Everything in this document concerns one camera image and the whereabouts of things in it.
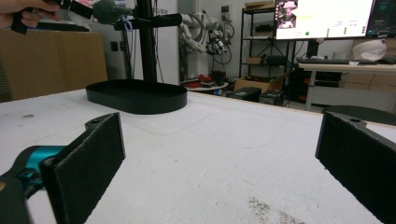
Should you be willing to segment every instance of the hand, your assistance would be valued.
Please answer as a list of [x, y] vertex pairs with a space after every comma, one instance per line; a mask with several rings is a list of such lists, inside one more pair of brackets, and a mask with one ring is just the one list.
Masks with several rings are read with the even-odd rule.
[[27, 7], [32, 7], [34, 10], [22, 12], [22, 23], [26, 26], [37, 27], [38, 21], [42, 18], [54, 21], [61, 19], [56, 13], [59, 11], [59, 5], [55, 3], [47, 3], [43, 0], [0, 0], [0, 28], [10, 26], [14, 12], [22, 11]]

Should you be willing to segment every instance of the white desk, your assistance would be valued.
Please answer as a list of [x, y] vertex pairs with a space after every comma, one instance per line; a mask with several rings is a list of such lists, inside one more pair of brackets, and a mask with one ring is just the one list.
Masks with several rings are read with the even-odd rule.
[[[0, 173], [113, 112], [85, 91], [0, 104]], [[315, 158], [321, 114], [189, 92], [178, 111], [120, 117], [126, 159], [87, 223], [380, 223]], [[28, 204], [54, 223], [45, 191]]]
[[369, 106], [389, 112], [396, 111], [396, 93], [315, 86], [316, 73], [318, 71], [396, 76], [396, 65], [378, 64], [353, 66], [346, 64], [300, 63], [299, 67], [303, 68], [305, 71], [312, 71], [305, 103], [306, 110], [309, 110], [313, 103], [333, 105], [334, 102], [339, 102], [339, 104]]

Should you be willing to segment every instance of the monitor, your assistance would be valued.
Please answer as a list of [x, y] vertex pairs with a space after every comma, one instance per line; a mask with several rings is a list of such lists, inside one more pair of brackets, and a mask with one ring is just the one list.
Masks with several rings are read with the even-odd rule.
[[366, 36], [374, 0], [275, 0], [274, 38], [342, 39]]
[[378, 38], [396, 36], [396, 0], [375, 0], [367, 36]]

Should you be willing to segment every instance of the wall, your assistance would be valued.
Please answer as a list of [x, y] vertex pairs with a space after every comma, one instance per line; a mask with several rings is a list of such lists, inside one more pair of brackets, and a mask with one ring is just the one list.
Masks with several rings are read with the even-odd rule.
[[[235, 29], [235, 35], [232, 38], [232, 61], [224, 66], [228, 77], [238, 77], [239, 76], [239, 49], [240, 49], [240, 38], [241, 38], [241, 19], [242, 19], [242, 8], [245, 7], [246, 2], [260, 2], [257, 0], [201, 0], [201, 9], [204, 9], [207, 12], [209, 17], [214, 17], [220, 20], [220, 10], [223, 5], [232, 5], [233, 6], [233, 22], [232, 25]], [[264, 21], [271, 21], [272, 17], [262, 17]], [[325, 56], [328, 55], [332, 57], [334, 52], [346, 51], [347, 57], [349, 56], [352, 40], [333, 40], [333, 41], [325, 41], [322, 43], [318, 50], [318, 55]], [[299, 41], [296, 43], [296, 52], [300, 48], [303, 42]], [[297, 56], [301, 56], [306, 53], [307, 42], [304, 42], [303, 47]], [[248, 53], [248, 50], [244, 48], [244, 55]]]
[[[134, 0], [126, 0], [127, 7], [134, 8]], [[168, 14], [177, 12], [177, 0], [158, 0], [158, 8], [166, 9]], [[123, 53], [121, 51], [112, 51], [110, 48], [110, 41], [121, 41], [121, 31], [115, 31], [112, 26], [94, 24], [92, 30], [100, 32], [103, 35], [106, 69], [110, 79], [125, 78]], [[140, 42], [138, 31], [133, 31], [128, 34], [129, 45], [132, 47], [131, 62], [134, 66], [134, 77], [137, 79], [143, 78], [141, 57], [140, 57]], [[157, 65], [157, 80], [159, 82], [178, 85], [178, 61], [177, 61], [177, 28], [165, 27], [158, 29], [158, 65]]]

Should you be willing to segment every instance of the keyboard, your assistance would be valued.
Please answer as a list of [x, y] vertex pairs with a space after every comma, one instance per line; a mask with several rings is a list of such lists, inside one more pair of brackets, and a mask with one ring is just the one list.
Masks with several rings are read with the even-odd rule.
[[349, 59], [319, 59], [319, 58], [298, 58], [296, 59], [299, 63], [320, 63], [320, 64], [349, 64], [349, 63], [358, 63], [358, 64], [377, 64], [377, 62], [373, 62], [370, 60], [349, 60]]

